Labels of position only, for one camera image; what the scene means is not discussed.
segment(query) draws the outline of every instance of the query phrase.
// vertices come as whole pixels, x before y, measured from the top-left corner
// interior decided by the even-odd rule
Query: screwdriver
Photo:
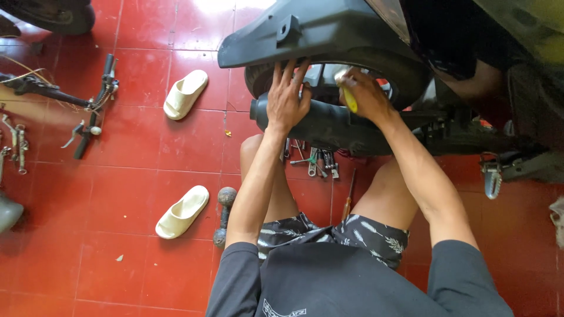
[[[345,218],[351,213],[351,196],[353,195],[353,184],[354,184],[354,175],[356,174],[356,169],[352,170],[352,180],[351,180],[351,188],[349,190],[349,196],[347,197],[347,201],[345,203],[345,208],[343,209],[343,218],[341,220],[345,220]]]

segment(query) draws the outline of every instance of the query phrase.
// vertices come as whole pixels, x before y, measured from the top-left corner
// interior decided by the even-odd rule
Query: dumbbell
[[[221,207],[221,224],[219,229],[213,233],[213,244],[220,249],[225,248],[225,235],[227,233],[227,221],[229,220],[229,213],[231,206],[235,201],[237,191],[231,187],[223,187],[217,194],[217,200],[222,205]]]

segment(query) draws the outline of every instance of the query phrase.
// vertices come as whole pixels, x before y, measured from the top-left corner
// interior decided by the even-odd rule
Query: mudguard
[[[419,61],[364,0],[278,0],[223,40],[220,68],[374,47]]]

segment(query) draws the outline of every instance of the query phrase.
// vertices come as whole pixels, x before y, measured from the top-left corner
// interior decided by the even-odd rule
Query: person
[[[357,114],[383,132],[394,157],[339,225],[318,228],[288,187],[280,149],[308,112],[309,66],[276,63],[268,127],[241,145],[243,183],[231,209],[226,248],[208,317],[512,316],[498,295],[455,187],[411,133],[379,85],[358,68],[344,76]],[[430,225],[427,294],[397,274],[418,207]]]

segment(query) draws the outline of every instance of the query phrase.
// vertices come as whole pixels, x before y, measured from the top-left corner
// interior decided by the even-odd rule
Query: printed shorts
[[[407,247],[409,231],[400,230],[350,214],[337,226],[320,228],[305,214],[297,217],[267,222],[262,225],[258,238],[258,257],[261,263],[270,250],[283,245],[329,242],[357,246],[370,252],[385,266],[396,270]]]

